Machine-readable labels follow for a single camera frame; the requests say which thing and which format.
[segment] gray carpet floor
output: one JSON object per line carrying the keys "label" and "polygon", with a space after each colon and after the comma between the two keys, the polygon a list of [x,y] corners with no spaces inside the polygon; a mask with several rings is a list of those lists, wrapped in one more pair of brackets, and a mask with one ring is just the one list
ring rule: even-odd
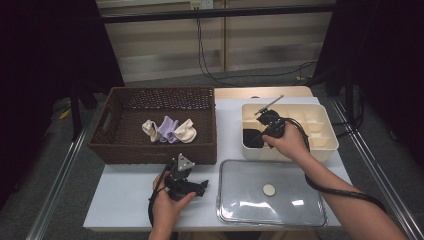
{"label": "gray carpet floor", "polygon": [[[161,87],[161,86],[215,86],[215,87],[256,87],[256,86],[290,86],[298,84],[295,80],[299,76],[297,67],[256,69],[233,73],[216,73],[215,78],[223,76],[247,76],[222,79],[217,82],[204,75],[150,80],[128,83],[128,87]],[[281,73],[294,71],[292,74]],[[302,75],[312,75],[313,69],[305,69]],[[330,100],[327,98],[324,85],[318,84],[311,88],[322,105],[327,109],[330,121],[340,122]],[[96,95],[99,106],[94,115],[98,116],[106,96]],[[59,101],[53,106],[58,109],[67,103],[67,99]],[[43,139],[38,161],[22,182],[19,191],[10,196],[8,202],[0,212],[0,239],[26,239],[37,214],[43,206],[52,184],[62,166],[63,159],[69,150],[72,138],[72,119],[70,117],[59,120],[60,111],[52,114],[52,124]],[[89,110],[82,108],[82,118],[85,119]],[[85,216],[94,195],[104,163],[95,157],[87,148],[87,142],[92,134],[96,117],[85,122],[88,127],[87,137],[83,142],[80,153],[76,157],[68,181],[61,193],[49,225],[44,232],[43,239],[147,239],[148,233],[97,233],[82,227]],[[341,133],[344,128],[335,126],[335,132]],[[369,145],[379,165],[384,170],[393,187],[401,199],[406,203],[413,217],[421,229],[424,228],[424,169],[411,158],[407,148],[401,142],[394,141],[386,125],[372,107],[365,104],[364,122],[360,132]],[[345,164],[352,183],[379,199],[384,199],[378,185],[353,145],[349,135],[339,138],[339,152]],[[386,201],[388,214],[396,218]],[[322,239],[350,239],[341,229],[319,230]],[[231,234],[232,239],[249,239],[246,234]]]}

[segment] divided storage box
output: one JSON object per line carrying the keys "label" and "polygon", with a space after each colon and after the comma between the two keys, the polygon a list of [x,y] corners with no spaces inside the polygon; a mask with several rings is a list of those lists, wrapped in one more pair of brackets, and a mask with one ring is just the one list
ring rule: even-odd
{"label": "divided storage box", "polygon": [[[242,107],[243,129],[258,129],[261,132],[266,126],[259,123],[255,113],[266,104],[244,104]],[[309,136],[311,154],[318,161],[327,160],[337,150],[339,142],[334,134],[333,127],[328,119],[327,111],[319,104],[273,104],[268,110],[276,111],[281,117],[293,118],[302,125]],[[243,144],[243,156],[248,160],[283,160],[290,161],[275,148],[266,143],[263,148],[248,148]]]}
{"label": "divided storage box", "polygon": [[[152,143],[142,125],[150,119],[159,127],[165,116],[179,124],[191,119],[197,131],[194,141]],[[163,164],[180,153],[196,164],[215,164],[214,89],[112,88],[88,146],[106,164]]]}

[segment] wall outlet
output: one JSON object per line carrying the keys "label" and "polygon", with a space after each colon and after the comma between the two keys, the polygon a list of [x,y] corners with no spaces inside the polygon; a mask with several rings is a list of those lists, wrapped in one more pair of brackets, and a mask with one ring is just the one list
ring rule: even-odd
{"label": "wall outlet", "polygon": [[213,9],[213,0],[202,0],[201,9]]}
{"label": "wall outlet", "polygon": [[190,9],[191,10],[202,9],[202,1],[201,0],[190,0]]}

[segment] transparent plastic lid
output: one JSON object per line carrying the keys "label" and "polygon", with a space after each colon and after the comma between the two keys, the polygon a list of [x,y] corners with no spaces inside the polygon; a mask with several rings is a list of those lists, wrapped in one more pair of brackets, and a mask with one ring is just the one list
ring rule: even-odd
{"label": "transparent plastic lid", "polygon": [[220,166],[217,213],[226,223],[322,227],[321,196],[293,163],[225,160]]}

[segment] brown wicker basket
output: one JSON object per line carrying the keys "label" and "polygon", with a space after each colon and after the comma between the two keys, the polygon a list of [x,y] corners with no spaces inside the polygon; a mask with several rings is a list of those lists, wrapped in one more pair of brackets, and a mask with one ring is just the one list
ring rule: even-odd
{"label": "brown wicker basket", "polygon": [[[197,136],[191,143],[150,141],[142,125],[161,125],[165,116],[191,119]],[[216,118],[213,87],[112,88],[89,148],[106,164],[169,163],[182,153],[196,164],[216,163]]]}

